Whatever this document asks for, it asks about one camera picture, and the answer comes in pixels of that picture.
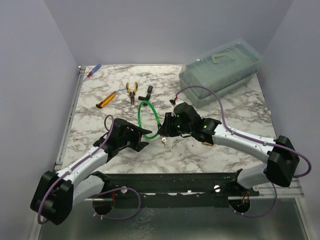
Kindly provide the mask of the green cable lock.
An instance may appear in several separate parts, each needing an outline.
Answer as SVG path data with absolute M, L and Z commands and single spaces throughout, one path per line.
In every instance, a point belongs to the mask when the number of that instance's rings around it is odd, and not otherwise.
M 145 110 L 143 110 L 143 105 L 146 104 L 150 110 L 152 111 L 153 113 L 153 119 L 154 119 L 154 122 L 156 122 L 157 124 L 157 127 L 159 127 L 161 125 L 161 122 L 160 122 L 160 119 L 159 119 L 159 116 L 158 116 L 158 113 L 156 111 L 156 109 L 154 108 L 154 106 L 147 100 L 143 100 L 140 104 L 139 104 L 139 107 L 138 107 L 138 110 L 137 110 L 137 121 L 138 121 L 138 126 L 140 128 L 143 127 L 144 125 L 144 120 L 146 120 L 146 126 L 147 127 L 150 127 L 151 126 L 151 122 L 152 122 L 152 118 L 151 118 L 151 113 L 149 113 L 147 116 L 142 116 L 141 114 L 142 113 L 145 113 Z

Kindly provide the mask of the silver padlock keys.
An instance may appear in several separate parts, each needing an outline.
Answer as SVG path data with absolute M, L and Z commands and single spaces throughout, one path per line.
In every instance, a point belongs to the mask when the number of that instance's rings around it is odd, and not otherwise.
M 181 140 L 179 140 L 179 139 L 174 140 L 172 143 L 171 149 L 173 149 L 180 142 L 181 142 Z

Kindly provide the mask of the brass padlock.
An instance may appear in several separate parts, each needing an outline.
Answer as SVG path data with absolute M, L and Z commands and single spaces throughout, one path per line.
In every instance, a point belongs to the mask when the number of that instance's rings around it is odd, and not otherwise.
M 213 144 L 211 144 L 211 143 L 208 143 L 208 142 L 202 142 L 202 145 L 205 145 L 205 146 L 210 146 L 210 147 L 212 147 L 212 146 L 213 146 Z

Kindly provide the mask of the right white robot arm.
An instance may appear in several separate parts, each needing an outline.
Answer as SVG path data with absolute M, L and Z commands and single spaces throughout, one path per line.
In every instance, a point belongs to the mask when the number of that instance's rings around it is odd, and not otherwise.
M 230 191 L 241 196 L 253 186 L 273 183 L 289 187 L 300 162 L 291 141 L 260 137 L 237 129 L 228 129 L 219 120 L 201 117 L 193 106 L 182 102 L 167 112 L 157 133 L 163 137 L 186 135 L 201 143 L 221 145 L 248 154 L 261 164 L 240 169 L 230 183 Z

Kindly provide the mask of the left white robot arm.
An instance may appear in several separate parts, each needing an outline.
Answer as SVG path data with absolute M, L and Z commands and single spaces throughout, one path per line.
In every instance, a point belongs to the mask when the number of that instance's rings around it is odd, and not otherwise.
M 40 178 L 30 208 L 37 213 L 37 222 L 61 224 L 73 206 L 93 195 L 107 197 L 111 185 L 93 175 L 119 151 L 130 148 L 140 152 L 148 145 L 142 136 L 151 131 L 122 118 L 112 118 L 107 132 L 78 160 L 59 171 L 46 171 Z

